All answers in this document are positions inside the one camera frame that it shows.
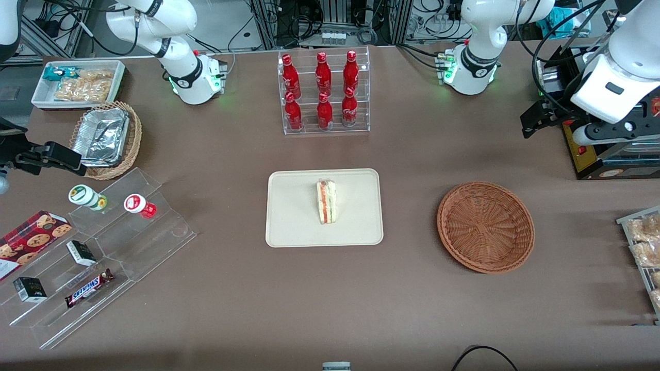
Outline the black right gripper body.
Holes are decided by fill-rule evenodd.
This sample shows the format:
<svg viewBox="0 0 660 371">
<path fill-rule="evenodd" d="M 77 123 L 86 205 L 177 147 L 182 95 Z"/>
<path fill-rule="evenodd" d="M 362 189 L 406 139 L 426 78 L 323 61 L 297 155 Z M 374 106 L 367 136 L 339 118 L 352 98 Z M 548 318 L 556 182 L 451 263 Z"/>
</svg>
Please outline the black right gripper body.
<svg viewBox="0 0 660 371">
<path fill-rule="evenodd" d="M 40 153 L 34 151 L 35 144 L 27 137 L 28 129 L 15 125 L 1 118 L 1 167 L 2 173 L 9 169 L 18 169 L 33 175 L 39 175 L 48 163 Z"/>
</svg>

